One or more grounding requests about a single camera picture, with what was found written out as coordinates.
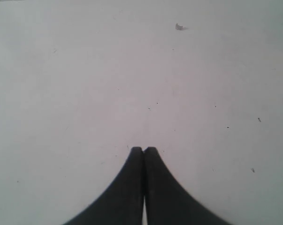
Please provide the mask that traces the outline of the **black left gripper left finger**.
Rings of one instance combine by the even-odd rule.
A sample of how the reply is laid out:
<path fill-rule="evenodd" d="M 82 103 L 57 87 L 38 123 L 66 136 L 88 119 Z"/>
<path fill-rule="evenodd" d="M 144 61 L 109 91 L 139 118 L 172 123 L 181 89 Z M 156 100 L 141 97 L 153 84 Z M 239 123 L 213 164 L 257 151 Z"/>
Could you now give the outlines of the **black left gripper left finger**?
<path fill-rule="evenodd" d="M 141 225 L 145 194 L 144 153 L 133 147 L 109 187 L 67 225 Z"/>

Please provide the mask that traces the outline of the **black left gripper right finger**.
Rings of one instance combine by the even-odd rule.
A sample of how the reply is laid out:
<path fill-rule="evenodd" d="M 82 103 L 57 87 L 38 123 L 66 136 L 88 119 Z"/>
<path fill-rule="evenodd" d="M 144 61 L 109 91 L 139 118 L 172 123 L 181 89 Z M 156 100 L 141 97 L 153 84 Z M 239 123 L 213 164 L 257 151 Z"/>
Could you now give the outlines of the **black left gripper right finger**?
<path fill-rule="evenodd" d="M 158 150 L 144 151 L 145 205 L 149 225 L 228 225 L 195 200 L 174 178 Z"/>

